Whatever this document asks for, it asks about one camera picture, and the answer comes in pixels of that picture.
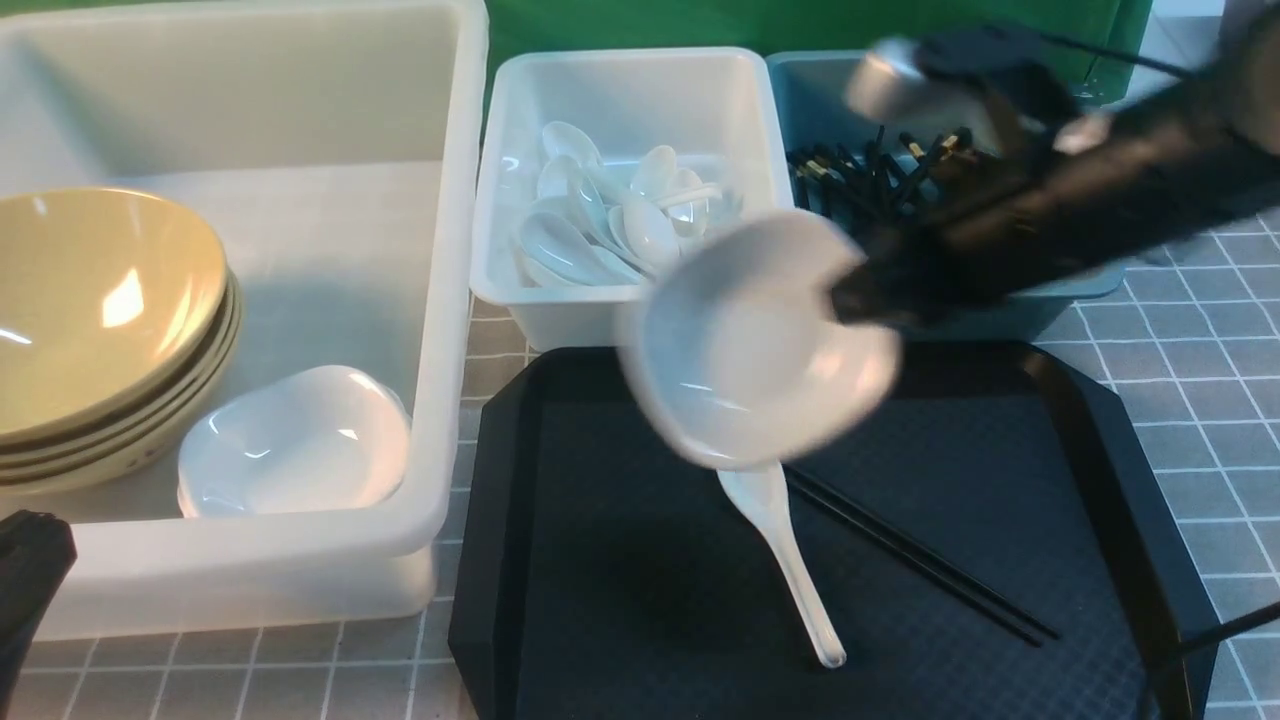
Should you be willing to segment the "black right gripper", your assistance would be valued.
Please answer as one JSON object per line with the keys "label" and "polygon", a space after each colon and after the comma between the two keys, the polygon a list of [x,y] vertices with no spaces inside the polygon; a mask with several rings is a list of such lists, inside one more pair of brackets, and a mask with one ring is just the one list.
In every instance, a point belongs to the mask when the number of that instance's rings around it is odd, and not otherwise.
{"label": "black right gripper", "polygon": [[865,51],[845,90],[851,113],[887,126],[969,109],[995,152],[984,161],[945,152],[927,167],[941,200],[869,233],[867,260],[829,288],[838,323],[933,325],[1100,266],[1052,236],[1065,223],[1047,184],[1100,147],[1125,106],[1082,102],[1044,60],[1048,45],[1101,54],[1029,26],[890,36]]}

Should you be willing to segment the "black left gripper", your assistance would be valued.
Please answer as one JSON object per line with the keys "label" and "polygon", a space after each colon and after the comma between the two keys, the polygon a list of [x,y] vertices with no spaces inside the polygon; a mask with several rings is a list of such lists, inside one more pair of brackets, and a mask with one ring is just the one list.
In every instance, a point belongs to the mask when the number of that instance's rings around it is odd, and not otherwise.
{"label": "black left gripper", "polygon": [[77,560],[70,524],[19,510],[1,521],[1,689],[14,691],[35,633]]}

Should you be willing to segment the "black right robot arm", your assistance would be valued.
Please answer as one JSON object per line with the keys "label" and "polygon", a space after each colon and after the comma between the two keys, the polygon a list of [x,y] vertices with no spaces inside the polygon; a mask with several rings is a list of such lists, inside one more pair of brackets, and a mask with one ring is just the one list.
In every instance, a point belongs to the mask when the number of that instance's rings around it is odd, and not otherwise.
{"label": "black right robot arm", "polygon": [[1076,41],[986,24],[869,50],[845,91],[891,124],[973,102],[993,168],[923,217],[882,231],[835,282],[837,322],[932,325],[955,313],[1187,240],[1277,205],[1277,9],[1202,67],[1116,111],[1084,111],[1041,58]]}

